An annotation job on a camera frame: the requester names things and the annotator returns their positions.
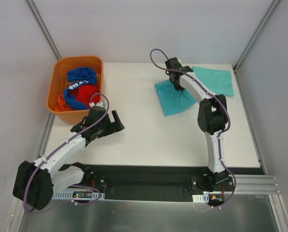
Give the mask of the light blue t shirt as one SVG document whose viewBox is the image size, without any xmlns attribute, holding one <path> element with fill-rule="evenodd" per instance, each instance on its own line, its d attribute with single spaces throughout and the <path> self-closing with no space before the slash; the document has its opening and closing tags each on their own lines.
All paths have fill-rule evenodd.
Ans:
<svg viewBox="0 0 288 232">
<path fill-rule="evenodd" d="M 170 80 L 155 83 L 154 86 L 164 116 L 182 113 L 197 103 L 187 90 L 176 90 Z"/>
</svg>

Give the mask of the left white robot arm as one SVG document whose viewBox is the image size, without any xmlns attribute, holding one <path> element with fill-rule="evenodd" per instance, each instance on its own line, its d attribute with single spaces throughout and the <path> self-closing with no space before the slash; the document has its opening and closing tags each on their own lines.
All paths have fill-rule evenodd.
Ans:
<svg viewBox="0 0 288 232">
<path fill-rule="evenodd" d="M 24 208 L 42 210 L 54 194 L 78 185 L 95 191 L 97 178 L 92 169 L 80 162 L 71 164 L 67 169 L 61 167 L 92 141 L 124 130 L 117 111 L 112 112 L 102 106 L 93 106 L 87 116 L 74 125 L 64 140 L 51 152 L 33 162 L 22 162 L 17 170 L 12 195 L 21 200 Z"/>
</svg>

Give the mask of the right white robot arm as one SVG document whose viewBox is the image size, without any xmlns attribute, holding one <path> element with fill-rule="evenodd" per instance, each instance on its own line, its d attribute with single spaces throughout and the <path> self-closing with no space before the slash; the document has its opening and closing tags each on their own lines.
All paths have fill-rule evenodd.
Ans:
<svg viewBox="0 0 288 232">
<path fill-rule="evenodd" d="M 165 61 L 169 79 L 176 90 L 187 90 L 198 102 L 197 123 L 204 132 L 208 148 L 207 173 L 196 180 L 203 191 L 216 191 L 228 179 L 224 158 L 223 133 L 229 129 L 227 100 L 223 94 L 209 90 L 195 75 L 192 69 L 182 66 L 177 58 Z"/>
</svg>

